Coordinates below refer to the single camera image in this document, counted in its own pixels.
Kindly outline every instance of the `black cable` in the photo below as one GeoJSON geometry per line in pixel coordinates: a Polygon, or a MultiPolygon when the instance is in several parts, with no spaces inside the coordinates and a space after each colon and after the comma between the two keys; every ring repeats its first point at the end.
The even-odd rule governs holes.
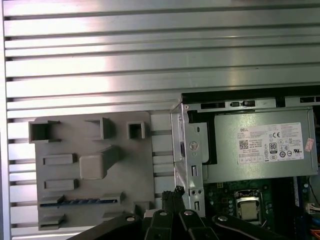
{"type": "Polygon", "coordinates": [[[320,203],[319,203],[319,201],[318,201],[318,199],[317,199],[317,197],[316,197],[316,195],[315,195],[314,189],[312,188],[312,185],[311,185],[311,183],[310,183],[310,177],[308,178],[308,183],[309,183],[309,186],[310,186],[310,189],[311,189],[312,195],[313,195],[313,197],[314,197],[314,199],[315,199],[316,203],[318,204],[318,206],[320,206],[320,203]]]}

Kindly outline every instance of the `barcode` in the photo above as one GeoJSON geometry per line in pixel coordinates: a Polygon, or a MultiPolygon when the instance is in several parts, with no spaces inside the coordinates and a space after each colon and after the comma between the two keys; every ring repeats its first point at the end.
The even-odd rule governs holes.
{"type": "Polygon", "coordinates": [[[240,146],[240,149],[249,149],[248,140],[240,140],[239,146],[240,146]]]}

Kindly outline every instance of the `80 plus logo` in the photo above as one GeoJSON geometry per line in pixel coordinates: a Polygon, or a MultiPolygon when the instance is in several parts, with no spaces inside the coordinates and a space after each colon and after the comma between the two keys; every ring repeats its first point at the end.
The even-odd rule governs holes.
{"type": "Polygon", "coordinates": [[[277,143],[269,143],[269,151],[271,154],[276,154],[278,152],[277,143]]]}

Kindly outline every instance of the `white connector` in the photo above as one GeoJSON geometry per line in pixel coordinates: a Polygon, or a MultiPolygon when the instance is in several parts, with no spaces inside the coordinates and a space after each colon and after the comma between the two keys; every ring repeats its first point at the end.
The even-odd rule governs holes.
{"type": "Polygon", "coordinates": [[[306,203],[304,206],[305,212],[308,214],[315,214],[320,212],[319,207],[315,207],[314,203],[306,203]]]}
{"type": "Polygon", "coordinates": [[[313,205],[313,203],[306,203],[304,206],[305,212],[308,214],[313,214],[314,211],[311,209],[311,206],[313,205]]]}

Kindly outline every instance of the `power supply label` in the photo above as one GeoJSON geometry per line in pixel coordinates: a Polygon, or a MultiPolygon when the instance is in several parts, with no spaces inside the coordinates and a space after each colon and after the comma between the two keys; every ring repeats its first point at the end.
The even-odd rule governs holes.
{"type": "Polygon", "coordinates": [[[304,159],[300,122],[241,127],[236,137],[238,164],[304,159]]]}

